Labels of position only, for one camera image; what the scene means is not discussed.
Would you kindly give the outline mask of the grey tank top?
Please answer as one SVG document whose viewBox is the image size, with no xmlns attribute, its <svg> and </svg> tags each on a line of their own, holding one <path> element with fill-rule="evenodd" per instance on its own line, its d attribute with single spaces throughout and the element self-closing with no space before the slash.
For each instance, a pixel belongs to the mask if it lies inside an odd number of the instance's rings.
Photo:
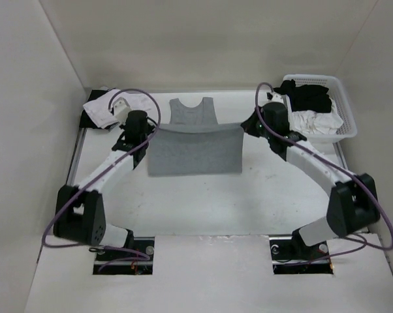
<svg viewBox="0 0 393 313">
<path fill-rule="evenodd" d="M 150 141 L 148 175 L 152 177 L 242 173 L 244 130 L 239 123 L 217 121 L 213 98 L 187 107 L 169 101 L 170 121 Z"/>
</svg>

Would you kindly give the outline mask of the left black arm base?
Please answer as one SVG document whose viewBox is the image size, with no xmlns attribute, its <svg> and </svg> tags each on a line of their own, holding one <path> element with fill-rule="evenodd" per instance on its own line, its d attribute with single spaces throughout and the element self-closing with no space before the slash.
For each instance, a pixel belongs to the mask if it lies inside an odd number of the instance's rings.
<svg viewBox="0 0 393 313">
<path fill-rule="evenodd" d="M 134 253 L 104 248 L 90 248 L 89 251 L 95 255 L 93 275 L 152 275 L 155 238 L 136 237 L 131 250 Z"/>
</svg>

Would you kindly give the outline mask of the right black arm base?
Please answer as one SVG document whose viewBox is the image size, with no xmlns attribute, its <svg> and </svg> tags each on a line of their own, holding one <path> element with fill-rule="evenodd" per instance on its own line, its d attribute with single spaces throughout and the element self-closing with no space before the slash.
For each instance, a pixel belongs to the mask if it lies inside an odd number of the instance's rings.
<svg viewBox="0 0 393 313">
<path fill-rule="evenodd" d="M 332 275 L 326 241 L 313 246 L 296 248 L 291 237 L 270 237 L 272 270 L 275 275 Z"/>
</svg>

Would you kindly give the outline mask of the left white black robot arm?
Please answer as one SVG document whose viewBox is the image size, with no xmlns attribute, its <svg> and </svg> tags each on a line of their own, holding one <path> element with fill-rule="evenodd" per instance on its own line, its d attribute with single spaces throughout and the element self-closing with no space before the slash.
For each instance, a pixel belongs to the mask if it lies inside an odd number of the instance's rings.
<svg viewBox="0 0 393 313">
<path fill-rule="evenodd" d="M 59 189 L 53 234 L 77 245 L 111 246 L 118 259 L 127 260 L 134 252 L 133 232 L 107 222 L 104 198 L 142 161 L 155 126 L 146 112 L 134 110 L 120 128 L 106 159 L 77 185 Z"/>
</svg>

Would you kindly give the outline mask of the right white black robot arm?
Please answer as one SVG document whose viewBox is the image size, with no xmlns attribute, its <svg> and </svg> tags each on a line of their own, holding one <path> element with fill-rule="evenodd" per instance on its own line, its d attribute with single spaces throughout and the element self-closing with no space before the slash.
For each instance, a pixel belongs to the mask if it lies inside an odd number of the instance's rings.
<svg viewBox="0 0 393 313">
<path fill-rule="evenodd" d="M 339 168 L 318 152 L 301 133 L 291 130 L 288 111 L 280 102 L 269 102 L 241 123 L 244 132 L 266 138 L 270 149 L 285 162 L 302 170 L 328 195 L 326 214 L 292 232 L 285 249 L 301 260 L 330 239 L 346 237 L 380 220 L 374 204 L 375 181 L 368 174 L 355 175 Z"/>
</svg>

